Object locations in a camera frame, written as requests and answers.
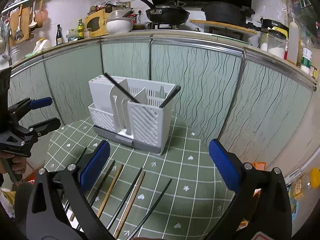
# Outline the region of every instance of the metal screw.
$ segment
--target metal screw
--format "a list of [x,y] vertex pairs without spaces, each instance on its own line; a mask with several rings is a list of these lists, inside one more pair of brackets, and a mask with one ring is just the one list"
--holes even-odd
[[74,163],[71,163],[71,164],[68,165],[67,168],[68,168],[69,171],[73,171],[76,168],[76,165]]
[[44,173],[45,173],[45,168],[41,168],[41,169],[39,169],[39,171],[38,171],[38,172],[39,172],[39,174],[40,174],[40,175],[44,174]]
[[275,171],[276,174],[280,174],[281,173],[281,170],[278,167],[275,167],[273,170]]
[[244,168],[245,168],[246,170],[251,170],[251,169],[252,169],[251,163],[245,163],[245,164],[243,164],[243,166],[244,166]]

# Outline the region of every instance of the round table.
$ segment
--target round table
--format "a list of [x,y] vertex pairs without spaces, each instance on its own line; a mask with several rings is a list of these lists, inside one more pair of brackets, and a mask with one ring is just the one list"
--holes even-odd
[[[93,130],[89,117],[55,131],[50,139],[45,167],[49,171],[62,170],[74,163],[85,147],[92,152],[104,138]],[[128,218],[119,235],[125,240],[140,223],[156,201],[169,179],[172,182],[157,207],[145,222],[140,237],[168,240],[199,240],[214,227],[229,205],[233,192],[229,191],[208,154],[208,148],[188,128],[185,121],[173,112],[169,138],[162,156],[133,149],[108,140],[111,151],[91,196],[99,185],[112,160],[116,169],[106,179],[93,205],[97,213],[120,163],[124,168],[111,192],[100,220],[107,225],[129,189],[139,169],[146,171],[143,183],[134,200]],[[110,232],[113,234],[123,214],[121,210]]]

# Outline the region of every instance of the white heart print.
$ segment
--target white heart print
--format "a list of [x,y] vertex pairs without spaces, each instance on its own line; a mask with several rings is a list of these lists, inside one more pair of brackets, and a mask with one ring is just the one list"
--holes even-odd
[[177,224],[174,225],[173,228],[181,228],[181,224],[180,224],[180,223],[177,223]]
[[139,195],[138,199],[144,199],[144,195],[143,194]]

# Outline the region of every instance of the black pot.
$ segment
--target black pot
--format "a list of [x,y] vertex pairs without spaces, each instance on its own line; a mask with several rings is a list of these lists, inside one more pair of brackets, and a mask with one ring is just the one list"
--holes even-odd
[[175,5],[154,5],[148,0],[140,0],[150,7],[146,10],[148,19],[153,23],[180,25],[189,18],[189,12]]
[[251,8],[243,6],[240,8],[226,2],[210,2],[203,6],[207,21],[222,22],[237,26],[244,26],[246,18],[255,14]]

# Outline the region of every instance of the bottle cap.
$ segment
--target bottle cap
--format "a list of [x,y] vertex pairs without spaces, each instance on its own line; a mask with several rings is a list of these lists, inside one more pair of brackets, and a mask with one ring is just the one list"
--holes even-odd
[[312,168],[310,171],[310,184],[313,189],[319,187],[320,185],[320,170],[317,168]]

